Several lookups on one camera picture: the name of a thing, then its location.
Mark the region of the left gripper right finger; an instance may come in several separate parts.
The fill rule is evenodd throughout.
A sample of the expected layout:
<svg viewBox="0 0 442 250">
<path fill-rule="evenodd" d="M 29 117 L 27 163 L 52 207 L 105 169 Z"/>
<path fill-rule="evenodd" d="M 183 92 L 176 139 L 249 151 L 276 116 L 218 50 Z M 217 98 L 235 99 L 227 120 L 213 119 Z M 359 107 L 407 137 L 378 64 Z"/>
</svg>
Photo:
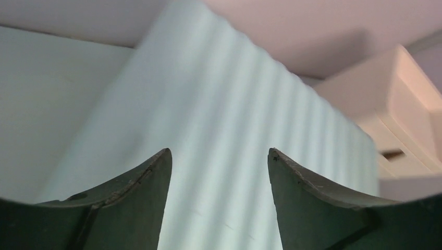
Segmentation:
<svg viewBox="0 0 442 250">
<path fill-rule="evenodd" d="M 371 196 L 268 152 L 283 249 L 441 249 L 441 195 L 409 202 Z"/>
</svg>

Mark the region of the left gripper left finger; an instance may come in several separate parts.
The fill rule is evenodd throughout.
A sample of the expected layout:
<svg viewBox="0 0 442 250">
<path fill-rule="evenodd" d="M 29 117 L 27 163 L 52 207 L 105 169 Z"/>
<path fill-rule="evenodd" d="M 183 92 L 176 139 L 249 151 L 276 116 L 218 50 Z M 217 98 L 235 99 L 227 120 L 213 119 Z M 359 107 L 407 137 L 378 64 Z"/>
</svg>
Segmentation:
<svg viewBox="0 0 442 250">
<path fill-rule="evenodd" d="M 157 249 L 171 171 L 165 148 L 64 201 L 1 199 L 1 249 Z"/>
</svg>

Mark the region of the light blue ribbed suitcase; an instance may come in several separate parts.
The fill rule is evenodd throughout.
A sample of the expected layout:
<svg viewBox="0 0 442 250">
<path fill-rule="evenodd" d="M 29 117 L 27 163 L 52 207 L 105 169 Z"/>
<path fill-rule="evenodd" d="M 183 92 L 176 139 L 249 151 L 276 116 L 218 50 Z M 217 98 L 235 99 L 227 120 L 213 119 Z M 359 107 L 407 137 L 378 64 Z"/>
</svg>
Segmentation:
<svg viewBox="0 0 442 250">
<path fill-rule="evenodd" d="M 166 5 L 37 199 L 87 190 L 162 148 L 173 170 L 159 249 L 281 249 L 270 148 L 378 194 L 372 139 L 201 1 Z"/>
</svg>

